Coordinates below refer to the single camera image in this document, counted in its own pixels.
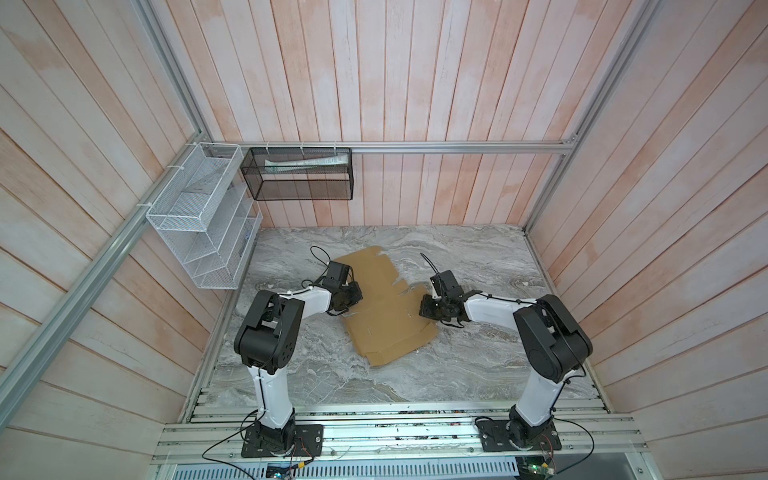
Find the cardboard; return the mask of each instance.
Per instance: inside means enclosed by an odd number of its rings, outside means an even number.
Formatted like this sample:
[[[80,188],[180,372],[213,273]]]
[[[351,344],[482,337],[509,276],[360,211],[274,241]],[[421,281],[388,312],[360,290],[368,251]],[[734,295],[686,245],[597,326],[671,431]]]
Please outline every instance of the cardboard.
[[[335,261],[352,267],[362,290],[362,300],[343,321],[355,350],[371,366],[385,365],[437,336],[435,323],[419,316],[426,286],[410,288],[381,247],[358,250]]]

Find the marble table surface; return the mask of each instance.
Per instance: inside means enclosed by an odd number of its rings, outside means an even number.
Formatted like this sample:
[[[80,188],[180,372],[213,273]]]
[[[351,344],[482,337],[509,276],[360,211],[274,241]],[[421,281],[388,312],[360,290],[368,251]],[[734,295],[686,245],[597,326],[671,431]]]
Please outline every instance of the marble table surface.
[[[206,406],[254,406],[247,368],[233,351],[233,339],[261,289],[296,290],[315,279],[323,265],[310,253],[318,245],[332,258],[380,245],[408,284],[429,283],[432,269],[452,270],[465,290],[535,298],[548,288],[518,227],[329,227],[270,228],[259,233],[253,258],[229,320]],[[523,391],[530,373],[518,334],[487,323],[464,329],[439,326],[426,346],[387,365],[371,367],[359,356],[344,325],[325,313],[302,321],[296,352],[288,365],[295,406],[341,403],[510,400]],[[597,396],[592,381],[574,379],[564,399]]]

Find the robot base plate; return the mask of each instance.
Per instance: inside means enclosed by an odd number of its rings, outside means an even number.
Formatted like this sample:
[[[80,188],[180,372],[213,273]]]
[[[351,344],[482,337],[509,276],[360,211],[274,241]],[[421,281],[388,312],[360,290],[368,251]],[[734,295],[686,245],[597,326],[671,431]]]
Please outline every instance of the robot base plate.
[[[517,452],[525,449],[520,449],[509,439],[509,432],[507,432],[508,420],[478,420],[477,426],[480,430],[480,443],[482,443],[483,452]],[[531,450],[545,450],[549,451],[550,443],[552,444],[552,450],[562,450],[563,445],[560,443],[560,436],[558,431],[554,428],[554,422],[549,419],[545,423],[543,433],[536,437],[533,441],[533,447]]]
[[[250,426],[245,431],[245,443],[240,453],[243,458],[261,458],[274,457],[268,449],[262,448],[261,441],[258,439],[258,432],[254,426]],[[294,445],[297,445],[296,457],[306,456],[303,449],[312,457],[319,457],[323,452],[323,426],[317,425],[296,425],[296,434],[294,436]]]

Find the black wire basket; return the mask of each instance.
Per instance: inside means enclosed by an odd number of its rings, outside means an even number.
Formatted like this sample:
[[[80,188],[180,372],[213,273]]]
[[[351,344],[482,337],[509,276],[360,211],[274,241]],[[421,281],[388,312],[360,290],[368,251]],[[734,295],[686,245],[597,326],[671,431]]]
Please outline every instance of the black wire basket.
[[[349,148],[252,147],[240,171],[254,200],[352,200]]]

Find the white wire shelf organizer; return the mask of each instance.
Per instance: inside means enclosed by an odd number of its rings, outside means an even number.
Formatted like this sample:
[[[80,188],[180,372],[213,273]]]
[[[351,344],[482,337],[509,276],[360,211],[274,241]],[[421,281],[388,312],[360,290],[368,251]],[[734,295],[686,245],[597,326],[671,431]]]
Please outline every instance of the white wire shelf organizer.
[[[198,144],[147,212],[199,288],[238,287],[261,225],[247,185],[230,187],[242,161],[238,145]]]

